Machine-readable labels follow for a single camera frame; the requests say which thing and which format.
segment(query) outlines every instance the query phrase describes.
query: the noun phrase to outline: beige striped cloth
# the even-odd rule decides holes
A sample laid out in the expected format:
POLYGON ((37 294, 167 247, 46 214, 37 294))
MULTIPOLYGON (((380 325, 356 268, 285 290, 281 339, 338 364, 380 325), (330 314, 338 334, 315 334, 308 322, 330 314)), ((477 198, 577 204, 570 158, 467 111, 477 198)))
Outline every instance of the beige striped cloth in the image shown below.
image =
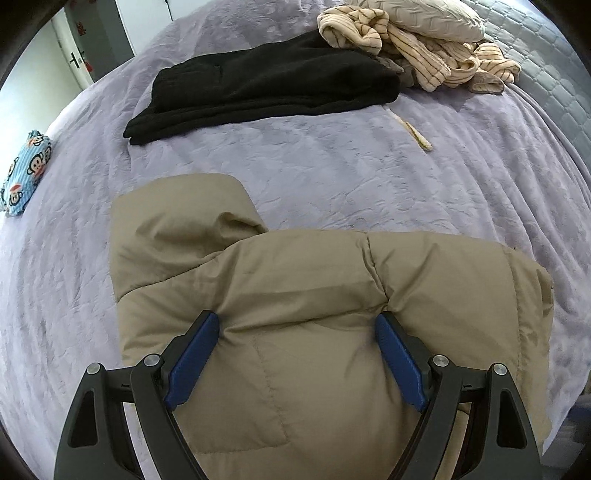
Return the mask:
POLYGON ((481 45, 426 38, 402 30, 379 8, 341 5, 318 16, 322 37, 334 48, 359 48, 372 55, 402 54, 412 65, 417 82, 432 92, 440 85, 468 83, 476 93, 501 93, 521 70, 494 43, 481 45))

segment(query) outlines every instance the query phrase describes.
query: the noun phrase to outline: black sweater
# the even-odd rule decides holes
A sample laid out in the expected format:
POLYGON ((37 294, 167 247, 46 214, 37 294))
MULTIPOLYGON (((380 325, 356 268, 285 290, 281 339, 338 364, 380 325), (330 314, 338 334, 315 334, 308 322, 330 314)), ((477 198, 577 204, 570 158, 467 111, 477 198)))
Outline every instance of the black sweater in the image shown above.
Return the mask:
POLYGON ((123 135, 142 145, 200 127, 356 110, 392 102, 399 90, 394 72, 365 53, 332 48, 314 30, 161 70, 150 105, 123 135))

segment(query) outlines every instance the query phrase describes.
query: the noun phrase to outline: metal screw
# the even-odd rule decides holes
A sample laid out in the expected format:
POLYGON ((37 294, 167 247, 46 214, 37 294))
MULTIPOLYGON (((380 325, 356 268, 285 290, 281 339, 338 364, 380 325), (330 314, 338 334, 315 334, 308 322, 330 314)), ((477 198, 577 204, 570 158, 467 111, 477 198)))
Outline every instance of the metal screw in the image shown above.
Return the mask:
POLYGON ((158 365, 160 362, 160 356, 156 353, 151 353, 146 358, 144 358, 144 365, 146 367, 153 367, 154 365, 158 365))
POLYGON ((506 375, 507 374, 507 367, 503 364, 495 364, 492 368, 497 375, 506 375))
POLYGON ((97 374, 100 370, 100 364, 94 363, 94 364, 90 364, 88 366, 88 368, 86 369, 86 373, 89 375, 94 375, 97 374))
POLYGON ((438 367, 446 367, 449 365, 449 358, 445 355, 435 355, 433 357, 433 363, 438 367))

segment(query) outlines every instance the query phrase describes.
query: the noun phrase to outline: pillow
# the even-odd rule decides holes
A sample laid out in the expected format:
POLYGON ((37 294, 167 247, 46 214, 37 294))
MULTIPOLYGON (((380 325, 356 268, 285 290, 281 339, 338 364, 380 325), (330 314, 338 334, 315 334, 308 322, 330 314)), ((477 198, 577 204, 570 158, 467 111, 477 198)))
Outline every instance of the pillow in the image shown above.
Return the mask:
POLYGON ((18 157, 10 164, 0 190, 0 203, 7 215, 20 215, 37 189, 51 157, 51 140, 37 130, 31 131, 18 157))
POLYGON ((399 28, 424 37, 475 42, 484 37, 483 20, 460 0, 346 0, 349 5, 379 8, 399 28))

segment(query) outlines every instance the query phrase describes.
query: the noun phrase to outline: beige puffer jacket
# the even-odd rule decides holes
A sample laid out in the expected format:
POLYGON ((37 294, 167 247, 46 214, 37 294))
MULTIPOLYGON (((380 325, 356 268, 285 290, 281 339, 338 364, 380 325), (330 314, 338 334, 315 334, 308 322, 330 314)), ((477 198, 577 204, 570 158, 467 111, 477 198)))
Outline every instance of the beige puffer jacket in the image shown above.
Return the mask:
MULTIPOLYGON (((212 480, 385 480, 418 413, 374 339, 394 312, 456 364, 509 368, 540 445, 551 280, 503 245, 427 232, 268 232, 220 174, 160 179, 117 198, 111 276, 127 365, 205 309, 220 339, 175 417, 212 480)), ((450 478, 459 410, 438 478, 450 478)))

